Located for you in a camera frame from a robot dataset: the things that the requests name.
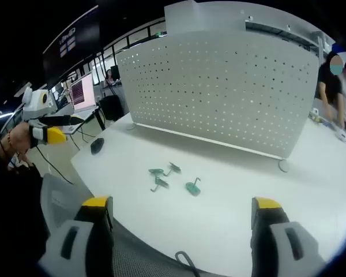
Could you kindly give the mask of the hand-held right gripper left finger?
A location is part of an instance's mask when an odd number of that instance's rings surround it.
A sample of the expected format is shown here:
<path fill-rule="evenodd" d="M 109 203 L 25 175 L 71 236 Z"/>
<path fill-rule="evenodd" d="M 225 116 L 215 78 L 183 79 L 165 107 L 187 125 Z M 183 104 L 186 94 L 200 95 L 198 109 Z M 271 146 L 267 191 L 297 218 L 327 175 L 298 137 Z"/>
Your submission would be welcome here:
<path fill-rule="evenodd" d="M 113 276 L 113 198 L 93 197 L 48 238 L 38 261 L 45 276 Z"/>

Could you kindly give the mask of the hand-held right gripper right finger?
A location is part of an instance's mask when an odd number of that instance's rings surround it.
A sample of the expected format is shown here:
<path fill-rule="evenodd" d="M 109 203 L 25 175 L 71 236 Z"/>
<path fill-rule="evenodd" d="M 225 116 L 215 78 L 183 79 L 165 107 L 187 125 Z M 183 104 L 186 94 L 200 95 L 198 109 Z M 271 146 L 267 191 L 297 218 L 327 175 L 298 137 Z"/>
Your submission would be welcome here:
<path fill-rule="evenodd" d="M 272 199 L 252 198 L 251 230 L 252 276 L 316 276 L 326 265 L 316 239 Z"/>

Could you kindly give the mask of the person's left hand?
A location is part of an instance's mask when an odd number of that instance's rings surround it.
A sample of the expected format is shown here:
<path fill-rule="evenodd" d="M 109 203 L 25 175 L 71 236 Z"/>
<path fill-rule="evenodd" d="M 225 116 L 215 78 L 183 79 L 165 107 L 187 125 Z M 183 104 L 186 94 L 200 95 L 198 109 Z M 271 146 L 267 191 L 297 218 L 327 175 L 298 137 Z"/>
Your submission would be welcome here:
<path fill-rule="evenodd" d="M 21 154 L 25 154 L 30 149 L 31 137 L 28 123 L 21 122 L 11 130 L 10 143 L 12 148 Z"/>

